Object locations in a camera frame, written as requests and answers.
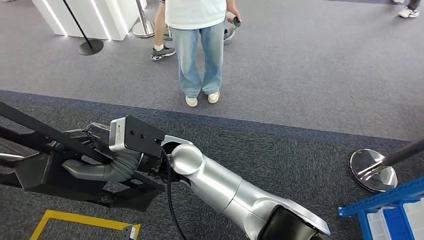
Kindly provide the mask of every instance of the stanchion base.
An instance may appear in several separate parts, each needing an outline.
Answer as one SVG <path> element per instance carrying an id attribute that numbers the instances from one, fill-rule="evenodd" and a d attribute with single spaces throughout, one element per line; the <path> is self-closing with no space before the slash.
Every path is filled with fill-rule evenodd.
<path id="1" fill-rule="evenodd" d="M 100 52 L 103 49 L 103 42 L 98 39 L 90 40 L 91 46 L 89 46 L 88 42 L 84 42 L 79 46 L 78 52 L 81 55 L 93 55 Z"/>
<path id="2" fill-rule="evenodd" d="M 137 38 L 150 38 L 151 36 L 155 35 L 155 27 L 151 21 L 146 21 L 146 27 L 147 29 L 144 29 L 143 24 L 141 22 L 137 22 L 132 27 L 132 33 Z"/>
<path id="3" fill-rule="evenodd" d="M 365 189 L 371 192 L 385 192 L 398 185 L 398 177 L 391 166 L 385 167 L 382 171 L 362 179 L 359 173 L 383 160 L 385 157 L 377 151 L 371 149 L 360 149 L 352 154 L 349 161 L 349 170 L 353 178 Z"/>
<path id="4" fill-rule="evenodd" d="M 172 34 L 170 32 L 170 29 L 168 27 L 165 28 L 165 33 L 163 34 L 163 39 L 171 41 L 172 40 Z"/>

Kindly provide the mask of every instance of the black cable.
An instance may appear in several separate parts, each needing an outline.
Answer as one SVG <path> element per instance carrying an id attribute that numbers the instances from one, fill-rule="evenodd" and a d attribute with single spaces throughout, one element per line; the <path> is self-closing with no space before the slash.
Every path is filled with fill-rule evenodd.
<path id="1" fill-rule="evenodd" d="M 162 156 L 164 156 L 165 157 L 165 160 L 166 160 L 166 166 L 167 166 L 167 172 L 168 172 L 168 179 L 166 180 L 167 181 L 167 187 L 166 187 L 166 192 L 167 192 L 167 195 L 168 195 L 168 205 L 169 205 L 169 211 L 171 212 L 171 217 L 172 217 L 172 220 L 173 220 L 173 222 L 175 223 L 175 226 L 176 226 L 176 228 L 178 229 L 178 232 L 179 232 L 179 234 L 181 235 L 181 238 L 183 239 L 183 240 L 187 240 L 187 238 L 186 238 L 186 236 L 184 235 L 184 233 L 183 233 L 183 230 L 181 230 L 181 227 L 180 227 L 180 225 L 178 224 L 178 221 L 177 221 L 177 217 L 175 216 L 175 213 L 174 213 L 174 207 L 173 207 L 173 204 L 172 204 L 172 195 L 171 195 L 171 182 L 172 182 L 172 168 L 171 168 L 171 162 L 170 162 L 170 159 L 168 158 L 168 155 L 167 155 L 167 152 L 162 148 Z"/>

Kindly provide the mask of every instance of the white pedestal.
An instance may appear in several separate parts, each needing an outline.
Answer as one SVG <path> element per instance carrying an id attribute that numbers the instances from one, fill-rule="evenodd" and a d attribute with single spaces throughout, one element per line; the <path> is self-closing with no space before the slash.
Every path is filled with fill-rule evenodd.
<path id="1" fill-rule="evenodd" d="M 139 12 L 138 0 L 67 0 L 89 39 L 124 40 Z M 82 37 L 77 24 L 62 0 L 32 0 L 57 35 Z M 143 8 L 146 0 L 140 0 Z"/>

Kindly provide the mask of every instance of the plastic storage bin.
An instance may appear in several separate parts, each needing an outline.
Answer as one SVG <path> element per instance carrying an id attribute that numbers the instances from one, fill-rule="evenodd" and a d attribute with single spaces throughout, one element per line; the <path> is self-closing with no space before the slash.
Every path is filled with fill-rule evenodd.
<path id="1" fill-rule="evenodd" d="M 368 219 L 369 230 L 373 240 L 392 240 L 383 215 L 383 209 L 375 213 L 368 213 L 366 218 Z"/>
<path id="2" fill-rule="evenodd" d="M 392 240 L 414 240 L 400 205 L 383 209 L 383 215 Z"/>
<path id="3" fill-rule="evenodd" d="M 424 240 L 424 197 L 417 202 L 404 203 L 403 209 L 415 240 Z"/>

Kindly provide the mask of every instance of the white t-shirt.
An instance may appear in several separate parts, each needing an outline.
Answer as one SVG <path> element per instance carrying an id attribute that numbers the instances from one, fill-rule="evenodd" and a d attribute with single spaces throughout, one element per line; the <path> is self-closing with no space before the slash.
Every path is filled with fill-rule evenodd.
<path id="1" fill-rule="evenodd" d="M 175 29 L 202 29 L 225 20 L 226 0 L 166 0 L 165 23 Z"/>

